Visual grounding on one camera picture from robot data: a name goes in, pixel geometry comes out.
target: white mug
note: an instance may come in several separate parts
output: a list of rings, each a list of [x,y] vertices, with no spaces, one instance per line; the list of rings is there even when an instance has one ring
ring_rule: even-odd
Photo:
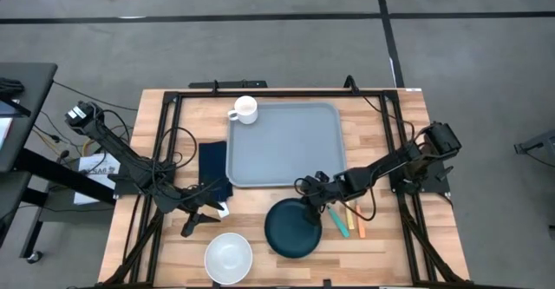
[[[234,110],[227,113],[230,121],[239,120],[243,124],[252,124],[258,117],[257,101],[250,96],[240,96],[234,105]]]

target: wooden table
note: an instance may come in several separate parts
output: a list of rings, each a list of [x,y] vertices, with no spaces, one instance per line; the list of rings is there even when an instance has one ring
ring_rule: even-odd
[[[163,93],[164,90],[161,89],[143,91],[131,141],[133,149],[141,155],[149,157],[152,155]],[[412,122],[417,131],[429,124],[421,91],[399,89],[399,96],[404,120]],[[366,166],[388,153],[381,115],[362,98],[259,98],[258,100],[333,103],[339,109],[341,116],[348,167]],[[370,100],[379,106],[377,99]],[[234,101],[234,98],[185,99],[180,126],[189,129],[198,142],[225,140],[226,112],[232,109]],[[393,120],[392,128],[396,134]],[[395,136],[395,141],[398,147],[398,135]],[[178,133],[176,151],[180,151],[184,157],[193,151],[192,141],[182,132]],[[196,184],[198,169],[197,156],[189,165],[178,170],[175,185],[186,187]],[[233,197],[228,200],[231,215],[224,218],[221,223],[197,226],[193,235],[187,239],[180,236],[187,215],[180,211],[168,214],[164,220],[154,285],[210,286],[212,282],[204,270],[205,249],[214,237],[228,232],[240,233],[247,238],[254,253],[252,269],[238,286],[321,286],[323,279],[331,279],[334,286],[409,285],[411,283],[397,200],[389,190],[388,177],[381,178],[375,184],[377,215],[374,220],[365,223],[366,239],[360,239],[356,230],[351,231],[349,239],[345,239],[329,215],[325,213],[322,217],[323,237],[314,253],[303,259],[286,259],[275,254],[266,243],[264,218],[274,203],[296,196],[292,188],[234,188]],[[421,200],[430,241],[453,270],[467,279],[468,271],[451,207],[437,194],[421,194]],[[117,202],[102,261],[100,281],[109,277],[121,263],[134,201],[134,196],[126,196]],[[370,214],[372,211],[370,195],[367,194],[359,201],[362,211]],[[346,222],[343,206],[337,203],[333,207]],[[209,207],[203,207],[201,211],[217,217],[216,211]],[[137,214],[131,245],[137,234],[139,218]],[[416,240],[415,247],[421,278],[426,279],[421,248]],[[147,245],[140,264],[139,280],[146,277],[149,250],[150,246]]]

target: concrete floor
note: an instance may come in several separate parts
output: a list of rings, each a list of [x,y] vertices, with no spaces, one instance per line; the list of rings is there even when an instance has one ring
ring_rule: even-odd
[[[390,12],[555,10],[555,0],[388,0]],[[263,12],[377,12],[377,0],[0,0],[0,17],[162,16]],[[392,21],[407,87],[423,88],[434,120],[449,122],[463,150],[449,176],[472,279],[552,288],[555,170],[513,144],[555,127],[555,19]],[[264,79],[272,87],[392,87],[380,20],[254,23],[0,25],[0,61],[56,62],[56,80],[136,106],[144,88],[213,79]],[[54,87],[44,106],[63,114],[82,99]],[[133,123],[134,113],[121,111]],[[45,119],[39,126],[51,130]],[[54,156],[32,135],[27,147]],[[44,187],[35,180],[33,186]],[[108,236],[104,225],[45,225],[17,259],[35,210],[25,208],[0,251],[0,287],[90,286]]]

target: white bowl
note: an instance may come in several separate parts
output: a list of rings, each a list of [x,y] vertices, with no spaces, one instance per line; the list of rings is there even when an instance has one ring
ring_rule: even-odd
[[[222,233],[205,252],[208,276],[221,285],[233,285],[243,279],[252,266],[249,242],[237,233]]]

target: gray tray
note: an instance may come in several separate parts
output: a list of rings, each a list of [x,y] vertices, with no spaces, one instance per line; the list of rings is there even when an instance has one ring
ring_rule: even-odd
[[[237,187],[292,186],[345,170],[339,112],[326,102],[259,103],[250,125],[229,122],[225,173]]]

